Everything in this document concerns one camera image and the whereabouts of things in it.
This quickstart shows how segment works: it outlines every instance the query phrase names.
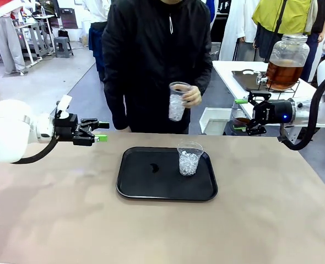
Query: tray rim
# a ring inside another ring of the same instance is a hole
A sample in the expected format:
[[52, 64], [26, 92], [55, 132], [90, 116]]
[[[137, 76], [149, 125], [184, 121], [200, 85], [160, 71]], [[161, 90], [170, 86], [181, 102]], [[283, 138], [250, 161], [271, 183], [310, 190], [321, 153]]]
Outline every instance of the tray rim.
[[147, 146], [135, 146], [135, 147], [130, 147], [127, 150], [125, 150], [125, 152], [122, 155], [121, 158], [121, 163], [120, 163], [120, 169], [118, 170], [118, 175], [117, 175], [117, 180], [116, 180], [116, 191], [124, 198], [130, 199], [130, 200], [154, 200], [154, 201], [176, 201], [176, 202], [206, 202], [206, 201], [210, 201], [213, 198], [216, 197], [216, 195], [218, 194], [219, 188], [218, 188], [218, 183], [216, 182], [216, 178], [215, 178], [215, 174], [214, 174], [214, 169], [213, 169], [213, 165], [212, 162], [210, 160], [210, 156], [204, 151], [202, 154], [202, 157], [205, 159], [208, 159], [210, 162], [210, 172], [211, 172], [211, 182], [212, 182], [212, 186], [213, 186], [213, 194], [207, 198], [207, 199], [195, 199], [195, 200], [186, 200], [186, 199], [172, 199], [172, 198], [168, 198], [168, 197], [153, 197], [153, 196], [133, 196], [133, 195], [127, 195], [125, 193], [122, 192], [122, 190], [118, 187], [121, 178], [120, 178], [120, 171], [121, 171], [121, 167], [122, 167], [122, 162], [123, 162], [123, 158], [124, 156], [127, 154], [127, 152], [132, 152], [132, 150], [134, 149], [169, 149], [169, 150], [176, 150], [176, 148], [174, 147], [147, 147]]

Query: black jacket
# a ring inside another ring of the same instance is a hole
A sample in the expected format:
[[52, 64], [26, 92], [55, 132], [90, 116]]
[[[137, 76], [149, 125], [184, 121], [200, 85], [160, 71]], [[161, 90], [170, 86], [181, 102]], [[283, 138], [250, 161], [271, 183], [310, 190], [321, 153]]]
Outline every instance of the black jacket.
[[169, 83], [206, 90], [212, 70], [210, 13], [201, 0], [117, 0], [102, 35], [105, 96], [116, 129], [178, 133], [189, 125], [169, 120]]

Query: person's left hand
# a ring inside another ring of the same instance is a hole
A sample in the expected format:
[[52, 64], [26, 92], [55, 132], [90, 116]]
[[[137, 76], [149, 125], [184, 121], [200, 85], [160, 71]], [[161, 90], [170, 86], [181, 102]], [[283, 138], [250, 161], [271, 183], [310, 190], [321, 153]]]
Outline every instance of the person's left hand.
[[186, 102], [183, 106], [191, 108], [197, 106], [202, 102], [202, 95], [198, 87], [192, 86], [192, 90], [184, 94], [182, 99]]
[[324, 37], [325, 37], [325, 32], [320, 33], [318, 36], [318, 43], [322, 42], [324, 40]]

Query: ice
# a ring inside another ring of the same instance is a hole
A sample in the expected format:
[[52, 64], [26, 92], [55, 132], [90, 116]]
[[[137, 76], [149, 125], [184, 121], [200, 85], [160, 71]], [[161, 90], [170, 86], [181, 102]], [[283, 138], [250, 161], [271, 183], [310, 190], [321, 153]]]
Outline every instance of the ice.
[[199, 162], [199, 156], [194, 153], [182, 151], [180, 155], [180, 173], [185, 176], [194, 175], [196, 173]]
[[182, 119], [185, 107], [181, 95], [170, 95], [169, 119], [180, 121]]

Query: beige table surface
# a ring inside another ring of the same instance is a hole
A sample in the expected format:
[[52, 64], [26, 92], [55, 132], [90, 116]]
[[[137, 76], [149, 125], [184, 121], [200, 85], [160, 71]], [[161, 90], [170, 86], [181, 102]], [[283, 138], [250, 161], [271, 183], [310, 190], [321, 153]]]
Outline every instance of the beige table surface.
[[[126, 149], [181, 139], [210, 155], [214, 200], [132, 201], [116, 193]], [[325, 263], [325, 185], [272, 137], [112, 133], [93, 147], [61, 143], [37, 163], [0, 165], [0, 262]]]

